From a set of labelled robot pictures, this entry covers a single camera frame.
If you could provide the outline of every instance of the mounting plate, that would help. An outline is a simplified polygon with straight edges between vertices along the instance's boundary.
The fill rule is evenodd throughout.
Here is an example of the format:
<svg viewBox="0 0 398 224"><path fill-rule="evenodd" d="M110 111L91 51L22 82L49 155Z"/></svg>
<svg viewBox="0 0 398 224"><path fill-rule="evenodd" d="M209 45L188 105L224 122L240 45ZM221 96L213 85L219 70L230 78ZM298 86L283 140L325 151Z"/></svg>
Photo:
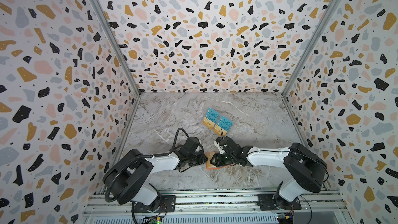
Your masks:
<svg viewBox="0 0 398 224"><path fill-rule="evenodd" d="M162 204L162 202L166 204L167 213L174 212L174 209L176 208L176 196L175 195L163 195L160 202L161 202L161 204ZM148 206L143 205L141 202L138 202L134 206L134 213L152 213L152 212L149 211Z"/></svg>
<svg viewBox="0 0 398 224"><path fill-rule="evenodd" d="M273 194L258 194L258 202L257 205L260 206L260 210L265 211L265 210L276 210L278 209L273 201ZM298 197L293 201L293 208L294 210L300 210L301 209L301 204L300 201L298 201ZM292 210L291 206L286 207L285 210Z"/></svg>

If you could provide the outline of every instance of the cable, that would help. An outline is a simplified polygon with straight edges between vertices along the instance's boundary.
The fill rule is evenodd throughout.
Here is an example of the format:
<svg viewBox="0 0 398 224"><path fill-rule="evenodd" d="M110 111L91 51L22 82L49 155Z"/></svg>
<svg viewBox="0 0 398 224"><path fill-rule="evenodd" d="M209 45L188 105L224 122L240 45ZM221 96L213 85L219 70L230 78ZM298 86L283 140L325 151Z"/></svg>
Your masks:
<svg viewBox="0 0 398 224"><path fill-rule="evenodd" d="M318 162L318 161L316 161L316 160L313 160L311 157L307 157L306 155L303 155L303 154L300 154L300 153L297 153L297 152L292 152L292 151L259 150L259 151L254 151L254 152L277 152L277 153L279 153L279 152L291 152L291 153L294 153L294 154L296 154L296 155L306 157L306 158L311 159L312 161L316 162L317 164L319 164L319 165L325 170L325 172L326 172L326 174L327 174L327 177L326 177L326 179L325 179L322 183L326 182L326 181L329 179L329 172L328 172L328 170L324 167L325 165L324 165L324 164L321 164L320 162Z"/></svg>
<svg viewBox="0 0 398 224"><path fill-rule="evenodd" d="M311 205L309 204L309 202L306 200L306 198L304 198L302 195L301 195L301 197L305 200L305 202L308 204L308 207L310 207L310 210L311 210L311 217L310 217L310 220L307 222L307 224L310 224L310 222L311 222L311 220L312 220L312 208L311 208Z"/></svg>
<svg viewBox="0 0 398 224"><path fill-rule="evenodd" d="M189 138L188 133L187 133L183 128L181 128L181 127L178 128L178 129L177 129L177 132L176 132L176 135L175 135L175 137L174 137L173 146L172 146L172 148L170 149L169 154L171 154L171 153L173 152L174 148L176 147L177 137L178 137L178 133L179 133L180 131L183 131L184 134Z"/></svg>

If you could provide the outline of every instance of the gray marble surface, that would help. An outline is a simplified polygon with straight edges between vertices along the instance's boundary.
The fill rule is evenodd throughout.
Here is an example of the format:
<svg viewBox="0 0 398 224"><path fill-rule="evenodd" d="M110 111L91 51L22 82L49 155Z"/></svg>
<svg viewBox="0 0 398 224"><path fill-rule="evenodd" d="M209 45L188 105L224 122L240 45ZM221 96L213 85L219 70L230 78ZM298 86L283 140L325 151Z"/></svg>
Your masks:
<svg viewBox="0 0 398 224"><path fill-rule="evenodd" d="M134 148L144 154L167 152L179 127L198 137L205 152L216 151L217 134L202 124L208 107L233 121L227 136L241 146L281 148L300 142L281 97L280 93L143 93L123 155ZM180 132L177 145L185 139ZM158 172L147 182L158 189L267 188L290 178L287 170L277 167L207 170L201 165L183 173Z"/></svg>

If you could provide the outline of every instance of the patterned wall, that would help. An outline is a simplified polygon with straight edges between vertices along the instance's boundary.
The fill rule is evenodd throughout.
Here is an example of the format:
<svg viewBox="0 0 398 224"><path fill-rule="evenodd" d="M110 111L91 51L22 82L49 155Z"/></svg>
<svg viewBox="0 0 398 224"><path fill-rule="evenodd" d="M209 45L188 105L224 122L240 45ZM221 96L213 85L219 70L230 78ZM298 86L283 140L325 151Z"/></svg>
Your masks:
<svg viewBox="0 0 398 224"><path fill-rule="evenodd" d="M87 0L0 0L0 223L75 223L132 112Z"/></svg>
<svg viewBox="0 0 398 224"><path fill-rule="evenodd" d="M281 91L330 0L99 0L141 91Z"/></svg>
<svg viewBox="0 0 398 224"><path fill-rule="evenodd" d="M287 99L356 223L397 223L396 0L342 0Z"/></svg>

